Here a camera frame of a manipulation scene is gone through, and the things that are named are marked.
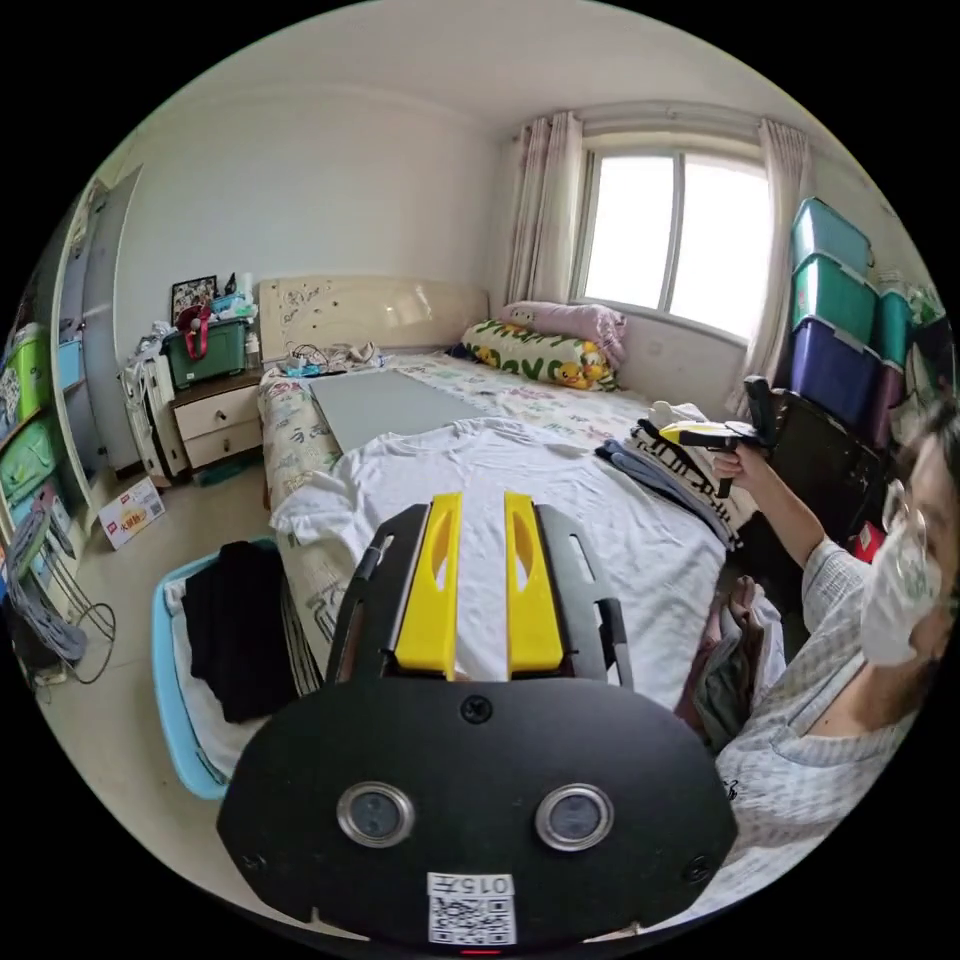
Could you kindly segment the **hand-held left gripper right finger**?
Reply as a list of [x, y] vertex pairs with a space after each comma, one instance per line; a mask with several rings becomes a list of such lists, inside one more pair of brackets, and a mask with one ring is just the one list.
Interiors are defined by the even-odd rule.
[[559, 672], [564, 657], [547, 553], [531, 497], [504, 493], [506, 648], [511, 680]]

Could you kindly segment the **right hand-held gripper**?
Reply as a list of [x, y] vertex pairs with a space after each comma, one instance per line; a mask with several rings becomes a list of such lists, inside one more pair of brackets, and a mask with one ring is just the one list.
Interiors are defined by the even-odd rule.
[[658, 434], [677, 446], [704, 446], [714, 455], [732, 454], [738, 447], [759, 448], [759, 434], [742, 422], [679, 421], [660, 427]]

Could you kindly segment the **person's right hand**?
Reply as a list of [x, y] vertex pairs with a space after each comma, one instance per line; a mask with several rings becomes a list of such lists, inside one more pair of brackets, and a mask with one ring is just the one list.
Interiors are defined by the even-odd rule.
[[759, 491], [772, 474], [763, 453], [744, 445], [715, 453], [712, 469], [718, 479], [730, 480], [733, 485], [750, 494]]

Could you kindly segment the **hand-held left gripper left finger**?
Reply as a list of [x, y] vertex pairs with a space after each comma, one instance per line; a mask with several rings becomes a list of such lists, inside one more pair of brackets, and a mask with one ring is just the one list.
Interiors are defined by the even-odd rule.
[[456, 679], [461, 521], [461, 493], [433, 498], [395, 643], [395, 660], [403, 672]]

